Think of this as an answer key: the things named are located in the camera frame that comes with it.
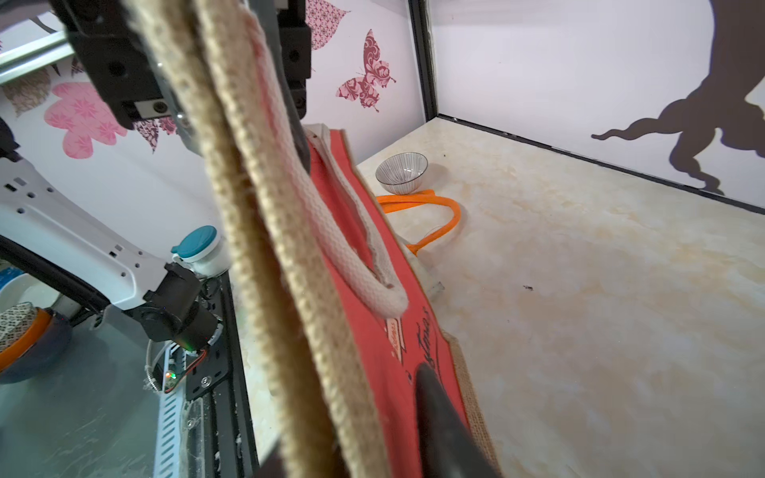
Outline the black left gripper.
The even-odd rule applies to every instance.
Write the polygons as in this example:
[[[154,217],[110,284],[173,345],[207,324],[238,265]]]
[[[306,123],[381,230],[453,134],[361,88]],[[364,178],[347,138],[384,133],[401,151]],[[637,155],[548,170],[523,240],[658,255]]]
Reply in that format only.
[[[140,121],[171,118],[184,145],[198,146],[161,63],[129,27],[121,1],[52,1],[54,13],[75,56],[118,123],[135,129]],[[306,81],[311,77],[311,30],[304,1],[246,1],[266,33],[277,68],[298,153],[308,153],[301,120],[306,115]]]

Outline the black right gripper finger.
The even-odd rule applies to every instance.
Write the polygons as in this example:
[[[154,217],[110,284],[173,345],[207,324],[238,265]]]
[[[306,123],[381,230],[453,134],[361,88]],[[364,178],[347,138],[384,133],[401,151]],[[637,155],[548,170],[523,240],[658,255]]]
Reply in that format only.
[[[498,477],[429,364],[416,369],[416,420],[424,477]]]

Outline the red Christmas jute bag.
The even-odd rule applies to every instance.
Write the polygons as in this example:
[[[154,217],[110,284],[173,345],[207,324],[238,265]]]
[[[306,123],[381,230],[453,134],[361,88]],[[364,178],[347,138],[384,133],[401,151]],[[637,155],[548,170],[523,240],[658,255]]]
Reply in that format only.
[[[342,137],[296,149],[260,21],[239,1],[131,1],[204,157],[276,394],[263,477],[424,477],[416,369],[429,364],[499,473],[458,344],[442,332]]]

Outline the canvas tote bag orange handles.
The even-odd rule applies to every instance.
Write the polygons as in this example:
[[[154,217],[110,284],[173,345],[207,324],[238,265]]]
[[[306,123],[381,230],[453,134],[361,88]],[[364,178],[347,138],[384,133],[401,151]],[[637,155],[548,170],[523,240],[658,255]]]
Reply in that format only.
[[[408,265],[420,282],[426,298],[433,302],[445,290],[428,261],[420,253],[426,246],[460,229],[462,208],[450,198],[439,196],[433,189],[405,195],[379,195],[378,204],[392,219],[394,237],[404,252]]]

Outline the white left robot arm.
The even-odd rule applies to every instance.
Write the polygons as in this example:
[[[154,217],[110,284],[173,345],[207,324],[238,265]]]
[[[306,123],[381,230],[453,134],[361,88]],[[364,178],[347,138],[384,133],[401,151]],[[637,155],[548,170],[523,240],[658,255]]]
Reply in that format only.
[[[120,127],[170,119],[197,150],[187,114],[123,2],[50,1],[47,8],[62,31],[4,53],[3,85],[74,55]],[[220,335],[219,320],[197,302],[201,284],[191,271],[143,252],[67,199],[20,155],[9,127],[1,130],[1,249],[81,304],[126,312],[154,341],[200,351]]]

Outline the teal cup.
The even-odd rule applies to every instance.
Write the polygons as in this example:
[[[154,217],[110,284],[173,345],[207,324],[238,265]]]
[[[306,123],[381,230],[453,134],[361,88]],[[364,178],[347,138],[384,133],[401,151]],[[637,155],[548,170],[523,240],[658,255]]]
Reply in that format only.
[[[228,244],[212,225],[201,226],[171,248],[173,261],[200,278],[220,276],[231,267]]]

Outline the orange rimmed bowl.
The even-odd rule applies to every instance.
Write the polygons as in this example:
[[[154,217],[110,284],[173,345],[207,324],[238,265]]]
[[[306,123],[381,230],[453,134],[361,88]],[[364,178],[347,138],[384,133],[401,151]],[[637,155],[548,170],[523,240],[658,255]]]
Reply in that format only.
[[[81,306],[16,267],[1,270],[1,382],[41,374],[61,358]]]

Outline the aluminium rail left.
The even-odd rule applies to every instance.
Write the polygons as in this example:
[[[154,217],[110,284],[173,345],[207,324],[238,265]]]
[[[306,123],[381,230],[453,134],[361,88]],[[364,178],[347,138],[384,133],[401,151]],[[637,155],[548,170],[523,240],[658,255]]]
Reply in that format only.
[[[0,84],[5,85],[75,54],[64,32],[35,40],[0,56]]]

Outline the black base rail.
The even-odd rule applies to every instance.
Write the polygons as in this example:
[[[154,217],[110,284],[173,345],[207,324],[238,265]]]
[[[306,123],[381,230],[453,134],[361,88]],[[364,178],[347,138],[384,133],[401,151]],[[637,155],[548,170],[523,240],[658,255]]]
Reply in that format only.
[[[228,275],[206,281],[200,298],[201,305],[219,318],[222,333],[185,379],[187,475],[253,477],[259,460]]]

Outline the black vertical frame post left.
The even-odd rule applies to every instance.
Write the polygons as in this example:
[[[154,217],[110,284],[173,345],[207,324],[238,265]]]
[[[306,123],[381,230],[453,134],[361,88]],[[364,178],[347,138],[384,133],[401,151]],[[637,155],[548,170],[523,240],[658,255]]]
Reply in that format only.
[[[412,25],[412,38],[414,38],[416,69],[420,76],[424,116],[426,121],[431,121],[438,116],[438,104],[428,2],[408,0],[408,11],[410,11],[410,25]]]

